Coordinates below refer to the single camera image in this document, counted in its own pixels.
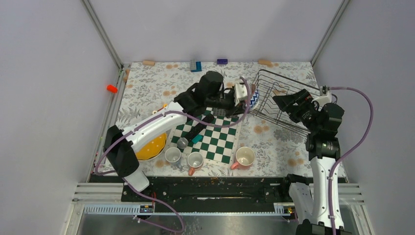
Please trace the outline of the blue white patterned bowl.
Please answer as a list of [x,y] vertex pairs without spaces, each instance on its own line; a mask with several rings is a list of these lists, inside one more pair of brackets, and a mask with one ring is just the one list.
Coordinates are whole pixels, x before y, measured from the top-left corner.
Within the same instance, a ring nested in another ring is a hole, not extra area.
[[251,85],[250,110],[254,110],[259,104],[259,91],[255,84]]

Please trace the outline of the large pink mug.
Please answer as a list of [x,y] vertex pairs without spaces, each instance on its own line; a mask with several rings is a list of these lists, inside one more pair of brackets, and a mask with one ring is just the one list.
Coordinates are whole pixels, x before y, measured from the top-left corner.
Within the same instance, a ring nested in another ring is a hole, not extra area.
[[241,147],[236,151],[235,161],[230,166],[231,170],[241,169],[246,170],[251,167],[255,161],[255,153],[249,147]]

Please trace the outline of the blue grey cup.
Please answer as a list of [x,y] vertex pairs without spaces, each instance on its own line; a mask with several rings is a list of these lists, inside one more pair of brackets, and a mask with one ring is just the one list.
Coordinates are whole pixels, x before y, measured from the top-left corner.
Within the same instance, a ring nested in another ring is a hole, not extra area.
[[177,167],[179,170],[183,169],[181,164],[181,151],[176,147],[170,147],[165,152],[165,160],[171,165]]

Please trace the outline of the yellow orange plate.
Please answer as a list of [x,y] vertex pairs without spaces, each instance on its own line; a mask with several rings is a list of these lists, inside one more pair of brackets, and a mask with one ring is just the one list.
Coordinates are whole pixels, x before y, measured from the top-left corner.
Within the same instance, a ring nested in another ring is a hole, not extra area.
[[139,161],[147,161],[158,156],[165,148],[167,141],[167,134],[163,133],[156,137],[148,144],[146,144],[139,152],[136,153],[136,158]]

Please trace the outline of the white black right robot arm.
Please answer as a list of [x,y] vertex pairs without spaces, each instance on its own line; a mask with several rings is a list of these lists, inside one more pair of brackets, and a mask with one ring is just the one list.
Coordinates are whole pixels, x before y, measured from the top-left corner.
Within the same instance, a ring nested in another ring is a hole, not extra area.
[[289,95],[275,95],[273,100],[294,123],[301,122],[309,131],[306,151],[313,174],[313,187],[304,177],[289,174],[281,187],[281,197],[294,202],[298,216],[298,235],[348,235],[338,198],[338,170],[341,157],[338,128],[344,110],[328,102],[322,107],[302,89]]

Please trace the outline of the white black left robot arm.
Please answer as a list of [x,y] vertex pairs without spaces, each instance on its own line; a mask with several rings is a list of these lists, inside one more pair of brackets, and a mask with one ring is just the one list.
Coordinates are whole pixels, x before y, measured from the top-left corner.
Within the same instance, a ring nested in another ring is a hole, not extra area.
[[191,119],[209,125],[197,118],[207,107],[225,109],[227,115],[244,110],[243,116],[247,115],[251,95],[247,80],[244,77],[237,79],[227,94],[224,93],[226,88],[223,80],[221,73],[207,71],[199,82],[177,95],[152,116],[124,129],[116,125],[110,127],[105,137],[104,152],[95,166],[99,167],[102,160],[107,158],[115,173],[132,189],[133,195],[140,201],[148,200],[152,189],[136,157],[136,153],[146,144]]

